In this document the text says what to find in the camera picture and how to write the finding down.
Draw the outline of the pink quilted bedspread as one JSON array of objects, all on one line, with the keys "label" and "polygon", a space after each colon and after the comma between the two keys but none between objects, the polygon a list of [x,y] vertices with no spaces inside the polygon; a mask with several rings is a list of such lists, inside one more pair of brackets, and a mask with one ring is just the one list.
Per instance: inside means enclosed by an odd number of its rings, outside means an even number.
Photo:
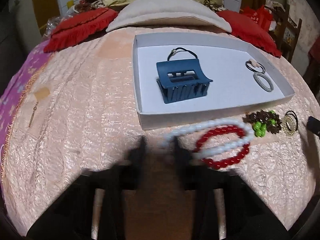
[{"label": "pink quilted bedspread", "polygon": [[[160,141],[168,128],[141,129],[133,94],[132,45],[151,28],[124,28],[50,56],[19,99],[4,146],[2,186],[13,225],[26,235],[33,223],[85,169],[104,170],[146,136],[141,191],[125,193],[128,239],[187,239],[193,194],[182,192]],[[306,130],[319,105],[284,58],[269,57],[295,90],[290,102],[298,132],[255,139],[234,170],[286,228],[306,208],[319,181],[319,143]],[[32,126],[29,120],[39,102]]]}]

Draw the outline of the blue hair claw clip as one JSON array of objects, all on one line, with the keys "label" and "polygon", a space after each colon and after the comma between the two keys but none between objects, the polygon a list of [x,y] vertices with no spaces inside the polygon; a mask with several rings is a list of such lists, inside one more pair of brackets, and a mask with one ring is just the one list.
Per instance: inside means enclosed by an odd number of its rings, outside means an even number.
[{"label": "blue hair claw clip", "polygon": [[156,67],[165,104],[206,96],[212,83],[204,75],[198,59],[163,61],[156,63]]}]

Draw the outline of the white cardboard tray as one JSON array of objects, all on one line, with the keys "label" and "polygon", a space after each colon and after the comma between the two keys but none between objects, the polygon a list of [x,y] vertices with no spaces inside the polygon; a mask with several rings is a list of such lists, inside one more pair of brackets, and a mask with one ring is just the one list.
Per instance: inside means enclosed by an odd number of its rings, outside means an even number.
[{"label": "white cardboard tray", "polygon": [[217,35],[136,35],[132,69],[144,130],[273,107],[288,102],[295,93],[259,49]]}]

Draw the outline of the dark wooden chair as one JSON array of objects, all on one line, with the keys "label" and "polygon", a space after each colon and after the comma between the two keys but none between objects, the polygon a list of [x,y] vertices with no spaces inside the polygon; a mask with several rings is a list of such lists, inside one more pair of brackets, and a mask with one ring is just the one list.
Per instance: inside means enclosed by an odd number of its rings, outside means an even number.
[{"label": "dark wooden chair", "polygon": [[280,6],[271,9],[276,22],[276,27],[271,31],[271,36],[277,45],[277,49],[281,51],[282,56],[291,62],[295,52],[298,38],[302,28],[302,19],[296,23],[290,16],[290,6],[287,4],[285,9]]}]

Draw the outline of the gold drop earring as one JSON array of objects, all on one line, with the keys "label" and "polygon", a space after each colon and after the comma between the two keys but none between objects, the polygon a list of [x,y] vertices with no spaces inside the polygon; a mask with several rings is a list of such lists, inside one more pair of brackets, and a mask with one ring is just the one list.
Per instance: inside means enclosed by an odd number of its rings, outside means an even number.
[{"label": "gold drop earring", "polygon": [[39,104],[39,102],[37,101],[35,103],[34,107],[33,107],[33,111],[32,111],[32,114],[31,114],[31,117],[30,117],[30,120],[29,120],[28,128],[30,128],[32,126],[32,122],[33,122],[33,119],[34,119],[35,112],[37,110],[38,104]]}]

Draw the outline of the red shopping bag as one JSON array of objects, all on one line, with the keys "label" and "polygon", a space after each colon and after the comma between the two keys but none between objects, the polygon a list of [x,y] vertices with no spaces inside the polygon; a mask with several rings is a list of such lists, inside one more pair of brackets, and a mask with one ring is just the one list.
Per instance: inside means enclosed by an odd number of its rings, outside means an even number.
[{"label": "red shopping bag", "polygon": [[273,15],[271,10],[267,9],[267,7],[264,5],[257,10],[251,9],[250,7],[245,7],[244,9],[240,10],[240,13],[249,17],[265,31],[270,30],[270,26],[273,21]]}]

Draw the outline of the red fringed cushion right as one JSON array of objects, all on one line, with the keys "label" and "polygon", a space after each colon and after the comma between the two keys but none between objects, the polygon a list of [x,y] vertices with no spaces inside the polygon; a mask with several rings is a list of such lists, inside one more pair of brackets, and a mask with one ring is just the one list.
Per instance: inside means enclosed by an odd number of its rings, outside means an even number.
[{"label": "red fringed cushion right", "polygon": [[249,17],[230,10],[219,11],[217,15],[230,24],[233,36],[277,58],[281,57],[281,51],[278,50],[276,43],[269,33]]}]

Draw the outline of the red fringed cushion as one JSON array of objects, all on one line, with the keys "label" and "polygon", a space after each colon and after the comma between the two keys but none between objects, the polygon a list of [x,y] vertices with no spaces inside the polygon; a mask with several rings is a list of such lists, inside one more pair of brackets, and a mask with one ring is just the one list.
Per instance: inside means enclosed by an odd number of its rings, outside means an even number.
[{"label": "red fringed cushion", "polygon": [[51,32],[49,43],[43,52],[52,53],[76,46],[91,35],[106,29],[117,16],[118,13],[112,9],[98,8],[63,20]]},{"label": "red fringed cushion", "polygon": [[217,15],[230,24],[233,36],[277,58],[281,57],[281,51],[278,50],[276,43],[269,33],[249,17],[230,10],[219,11]]}]

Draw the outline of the purple floral sheet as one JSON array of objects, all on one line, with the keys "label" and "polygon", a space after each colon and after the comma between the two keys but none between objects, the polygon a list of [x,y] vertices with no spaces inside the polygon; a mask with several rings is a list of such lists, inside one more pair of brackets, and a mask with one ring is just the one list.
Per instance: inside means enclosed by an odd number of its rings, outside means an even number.
[{"label": "purple floral sheet", "polygon": [[20,70],[11,78],[4,94],[1,96],[0,104],[0,132],[1,146],[5,144],[5,137],[8,132],[8,126],[12,123],[12,119],[17,108],[20,96],[26,89],[30,78],[35,74],[49,59],[51,53],[44,53],[44,47],[48,44],[48,40],[37,45],[28,55],[25,63]]}]

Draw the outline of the red fringed cushion left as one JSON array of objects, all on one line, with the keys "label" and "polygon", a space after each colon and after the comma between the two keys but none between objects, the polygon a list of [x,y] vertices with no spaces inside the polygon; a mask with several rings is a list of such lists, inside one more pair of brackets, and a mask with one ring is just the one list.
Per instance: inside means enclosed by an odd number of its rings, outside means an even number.
[{"label": "red fringed cushion left", "polygon": [[91,35],[106,29],[117,16],[118,13],[112,9],[98,8],[63,20],[51,32],[49,43],[43,52],[52,53],[76,46]]}]

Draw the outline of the grey beige pillow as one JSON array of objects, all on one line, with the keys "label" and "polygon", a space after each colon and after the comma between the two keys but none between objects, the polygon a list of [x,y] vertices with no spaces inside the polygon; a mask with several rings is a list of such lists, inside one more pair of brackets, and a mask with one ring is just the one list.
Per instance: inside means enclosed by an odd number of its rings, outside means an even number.
[{"label": "grey beige pillow", "polygon": [[204,26],[232,32],[231,25],[193,0],[136,0],[120,11],[106,32],[129,26]]}]

